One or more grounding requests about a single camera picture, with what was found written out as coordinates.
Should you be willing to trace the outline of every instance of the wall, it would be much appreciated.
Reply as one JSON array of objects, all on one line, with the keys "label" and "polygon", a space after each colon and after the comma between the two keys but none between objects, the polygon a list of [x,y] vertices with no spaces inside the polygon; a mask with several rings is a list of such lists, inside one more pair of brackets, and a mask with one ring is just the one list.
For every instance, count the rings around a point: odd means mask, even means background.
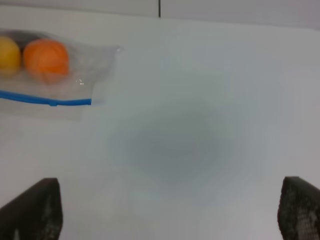
[{"label": "wall", "polygon": [[153,17],[158,16],[158,0],[0,0],[0,3]]},{"label": "wall", "polygon": [[318,28],[317,0],[162,0],[165,18]]}]

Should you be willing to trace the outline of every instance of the white table surface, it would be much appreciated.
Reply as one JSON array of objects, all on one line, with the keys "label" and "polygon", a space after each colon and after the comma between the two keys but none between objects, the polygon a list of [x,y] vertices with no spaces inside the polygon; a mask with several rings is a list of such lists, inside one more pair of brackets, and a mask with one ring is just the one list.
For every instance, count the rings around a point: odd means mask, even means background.
[{"label": "white table surface", "polygon": [[0,205],[58,177],[62,240],[280,240],[282,180],[320,187],[320,33],[0,7],[0,27],[119,44],[100,104],[0,100]]}]

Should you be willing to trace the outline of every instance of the orange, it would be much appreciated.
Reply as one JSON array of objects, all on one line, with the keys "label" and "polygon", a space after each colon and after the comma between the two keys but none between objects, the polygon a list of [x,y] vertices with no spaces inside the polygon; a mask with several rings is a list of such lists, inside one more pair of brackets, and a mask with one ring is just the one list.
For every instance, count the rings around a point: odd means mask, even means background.
[{"label": "orange", "polygon": [[69,74],[69,55],[66,47],[56,40],[38,39],[23,51],[24,66],[35,79],[54,84]]}]

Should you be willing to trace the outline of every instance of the plastic bag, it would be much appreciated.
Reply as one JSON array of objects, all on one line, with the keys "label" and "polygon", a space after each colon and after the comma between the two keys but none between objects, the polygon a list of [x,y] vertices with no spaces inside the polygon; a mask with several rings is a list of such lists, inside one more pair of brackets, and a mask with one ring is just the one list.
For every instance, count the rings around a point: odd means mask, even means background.
[{"label": "plastic bag", "polygon": [[91,105],[94,84],[107,78],[119,50],[49,33],[0,30],[0,98],[50,106]]}]

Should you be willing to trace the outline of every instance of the yellow fruit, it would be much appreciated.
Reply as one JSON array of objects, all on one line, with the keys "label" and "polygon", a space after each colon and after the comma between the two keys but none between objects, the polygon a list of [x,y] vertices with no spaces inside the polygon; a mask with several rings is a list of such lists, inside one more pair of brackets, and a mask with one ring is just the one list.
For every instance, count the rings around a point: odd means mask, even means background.
[{"label": "yellow fruit", "polygon": [[21,53],[18,45],[9,37],[0,36],[0,74],[11,77],[21,67]]}]

